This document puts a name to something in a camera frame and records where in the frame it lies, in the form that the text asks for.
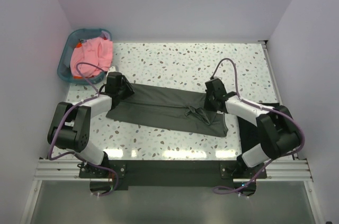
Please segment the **cable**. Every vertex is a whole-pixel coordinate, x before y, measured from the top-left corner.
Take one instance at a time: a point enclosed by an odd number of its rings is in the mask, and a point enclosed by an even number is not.
[[[104,73],[106,73],[107,71],[103,70],[102,68],[98,67],[97,65],[90,64],[90,63],[88,63],[88,62],[78,62],[78,63],[76,64],[76,66],[75,66],[75,69],[76,69],[76,71],[79,73],[79,75],[80,75],[84,80],[86,80],[86,82],[87,82],[91,87],[93,87],[93,89],[96,91],[97,94],[99,94],[99,90],[95,87],[95,85],[94,85],[91,81],[89,81],[89,80],[81,73],[81,71],[80,71],[80,69],[79,69],[79,65],[81,65],[81,64],[90,65],[90,66],[92,66],[92,67],[95,67],[95,68],[101,70],[101,71],[104,72]]]
[[[102,90],[104,89],[105,86],[106,86],[106,84],[103,84],[103,85],[99,88],[99,93],[102,93]]]
[[[240,93],[239,93],[239,90],[238,90],[238,75],[237,75],[236,64],[235,64],[230,58],[224,58],[224,59],[222,59],[222,60],[218,63],[217,68],[215,69],[215,71],[214,71],[214,73],[213,73],[211,79],[214,78],[214,76],[215,76],[215,74],[216,74],[216,72],[217,72],[217,70],[218,70],[220,64],[221,64],[223,61],[225,61],[225,60],[230,61],[230,62],[232,63],[232,65],[233,65],[234,75],[235,75],[235,90],[236,90],[236,94],[237,94],[237,96],[239,97],[240,101],[242,101],[242,102],[244,102],[244,103],[246,103],[246,104],[248,104],[248,105],[250,105],[250,106],[252,106],[252,107],[256,107],[256,108],[259,108],[259,109],[261,108],[262,110],[265,110],[265,111],[268,111],[268,112],[272,112],[272,113],[281,115],[281,116],[285,117],[286,119],[288,119],[290,122],[292,122],[292,123],[297,127],[297,129],[299,130],[300,136],[301,136],[301,139],[300,139],[300,146],[299,146],[296,150],[294,150],[294,151],[292,151],[292,152],[290,152],[290,153],[284,154],[284,155],[282,155],[282,156],[289,156],[289,155],[293,155],[293,154],[296,154],[296,153],[300,152],[300,151],[302,150],[302,148],[304,147],[304,145],[305,145],[305,134],[304,134],[303,130],[301,129],[300,125],[297,124],[296,121],[293,120],[293,118],[289,117],[289,116],[286,115],[285,113],[282,113],[282,112],[280,112],[280,111],[278,111],[278,110],[275,110],[275,109],[269,109],[269,108],[267,108],[267,107],[260,106],[260,105],[257,105],[257,104],[254,104],[254,103],[251,103],[251,102],[249,102],[249,101],[247,101],[247,100],[242,99],[242,98],[240,97]],[[242,189],[246,188],[249,184],[251,184],[255,179],[257,179],[257,177],[260,175],[260,173],[261,173],[261,172],[262,172],[269,164],[271,164],[272,162],[273,162],[273,160],[270,159],[267,163],[265,163],[265,165],[264,165],[262,168],[259,169],[259,171],[258,171],[258,172],[257,172],[257,173],[256,173],[256,174],[255,174],[255,175],[254,175],[247,183],[245,183],[243,186],[241,186],[241,187],[239,187],[239,188],[237,188],[237,189],[230,190],[230,188],[229,188],[229,187],[226,187],[226,186],[216,186],[216,187],[214,187],[212,190],[213,190],[213,192],[214,192],[215,194],[221,194],[221,195],[226,195],[226,194],[231,194],[231,193],[237,193],[237,192],[240,192]]]
[[[71,113],[71,111],[74,110],[75,108],[77,108],[78,106],[80,106],[81,104],[85,103],[85,102],[88,102],[88,101],[91,101],[91,100],[94,100],[94,99],[98,98],[98,97],[99,97],[99,94],[100,94],[100,92],[99,92],[98,89],[94,86],[94,84],[92,84],[92,83],[91,83],[91,82],[90,82],[90,81],[89,81],[89,80],[81,73],[81,71],[80,71],[79,68],[78,68],[78,66],[79,66],[80,64],[90,65],[90,66],[93,66],[93,67],[98,68],[98,69],[100,69],[101,71],[105,72],[105,71],[104,71],[103,69],[101,69],[100,67],[98,67],[98,66],[96,66],[96,65],[93,65],[93,64],[89,64],[89,63],[87,63],[87,62],[79,62],[79,63],[77,63],[77,65],[75,66],[75,67],[76,67],[76,70],[77,70],[78,73],[79,73],[79,75],[81,75],[81,76],[82,76],[82,77],[83,77],[83,78],[84,78],[84,79],[85,79],[85,80],[86,80],[86,81],[94,88],[94,90],[96,91],[97,95],[96,95],[96,96],[93,96],[93,97],[90,97],[90,98],[87,98],[87,99],[85,99],[85,100],[83,100],[83,101],[78,102],[77,104],[73,105],[69,110],[66,111],[66,113],[64,114],[63,118],[61,119],[60,124],[59,124],[59,126],[58,126],[58,128],[57,128],[57,130],[56,130],[56,132],[55,132],[55,134],[54,134],[54,136],[53,136],[53,139],[52,139],[52,142],[51,142],[51,144],[50,144],[49,151],[48,151],[48,159],[49,159],[49,160],[56,160],[56,159],[59,159],[59,158],[61,158],[61,157],[63,157],[63,156],[72,154],[72,155],[74,155],[76,158],[78,158],[79,160],[81,160],[82,162],[85,162],[85,163],[87,163],[87,164],[89,164],[89,165],[91,165],[91,166],[93,166],[93,167],[95,167],[95,168],[103,169],[103,170],[106,170],[106,171],[108,171],[108,172],[110,172],[110,173],[113,173],[113,174],[115,175],[115,180],[116,180],[114,187],[113,187],[110,191],[108,191],[108,192],[105,192],[105,193],[102,193],[102,194],[98,194],[98,195],[97,195],[97,196],[106,196],[106,195],[111,194],[113,191],[115,191],[115,190],[117,189],[117,187],[118,187],[118,184],[119,184],[119,177],[118,177],[118,174],[117,174],[113,169],[107,168],[107,167],[102,167],[102,166],[95,165],[95,164],[93,164],[93,163],[87,162],[86,160],[80,158],[74,151],[68,151],[68,152],[63,153],[63,154],[60,154],[60,155],[58,155],[58,156],[56,156],[56,157],[52,157],[53,149],[54,149],[54,146],[55,146],[56,141],[57,141],[57,139],[58,139],[60,130],[62,129],[62,127],[63,127],[63,125],[64,125],[64,123],[65,123],[67,117],[68,117],[69,114]]]

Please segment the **lavender wall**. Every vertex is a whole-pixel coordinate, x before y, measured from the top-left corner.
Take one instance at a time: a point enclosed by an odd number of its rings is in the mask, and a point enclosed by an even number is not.
[[[57,0],[0,0],[0,219],[19,223],[67,85],[56,74],[70,25]]]
[[[291,0],[59,0],[74,29],[119,41],[267,40]]]
[[[338,0],[292,0],[268,45],[284,104],[305,130],[304,154],[333,223],[339,223],[338,40]]]

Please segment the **metal frame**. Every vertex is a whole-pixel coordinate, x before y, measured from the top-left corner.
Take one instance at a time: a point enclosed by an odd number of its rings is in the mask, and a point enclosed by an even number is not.
[[[279,103],[282,104],[281,95],[280,95],[280,92],[279,92],[279,89],[278,89],[278,85],[276,84],[275,75],[274,75],[274,72],[273,72],[273,68],[272,68],[272,64],[271,64],[271,61],[270,61],[269,52],[267,50],[266,43],[265,42],[260,42],[260,43],[261,43],[261,46],[262,46],[263,51],[264,51],[267,66],[269,68],[269,73],[270,73],[270,76],[271,76],[271,79],[272,79],[272,85],[273,85],[275,95],[277,96]]]
[[[315,222],[317,224],[324,224],[325,219],[318,201],[318,197],[314,190],[313,182],[304,182],[304,185]]]
[[[106,178],[79,178],[78,160],[40,160],[35,172],[35,181],[106,181]],[[257,181],[312,181],[306,160],[275,160],[267,168],[267,179]],[[246,182],[249,179],[234,179]]]
[[[30,224],[32,217],[33,217],[33,213],[34,213],[34,209],[35,209],[35,205],[37,203],[38,200],[38,196],[40,193],[40,189],[41,189],[41,184],[42,181],[33,181],[32,187],[31,187],[31,191],[28,195],[28,199],[26,202],[26,206],[23,210],[23,214],[21,217],[21,221],[20,224]]]

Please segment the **robotic arm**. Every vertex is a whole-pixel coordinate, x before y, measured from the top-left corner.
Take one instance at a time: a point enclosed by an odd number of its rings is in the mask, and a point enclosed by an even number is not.
[[[301,135],[297,127],[289,119],[268,111],[274,109],[273,107],[265,106],[263,110],[263,106],[240,98],[235,92],[227,93],[218,78],[207,81],[206,88],[205,109],[234,114],[258,128],[260,144],[237,157],[243,168],[277,159],[300,146]],[[275,109],[292,117],[285,106]]]
[[[121,100],[132,94],[134,91],[125,76],[119,72],[108,73],[105,92],[101,93],[98,98],[85,102],[72,110],[66,122],[74,121],[74,125],[63,124],[55,146],[74,151],[78,157],[87,162],[109,167],[108,155],[89,140],[91,118],[115,108]],[[60,102],[57,105],[48,132],[48,143],[51,144],[63,116],[73,105],[66,102]]]

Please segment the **glass panel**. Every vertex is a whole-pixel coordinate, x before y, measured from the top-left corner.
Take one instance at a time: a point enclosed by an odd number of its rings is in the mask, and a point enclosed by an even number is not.
[[[303,182],[258,182],[250,197],[202,187],[130,187],[97,198],[89,182],[43,182],[32,223],[315,223]]]

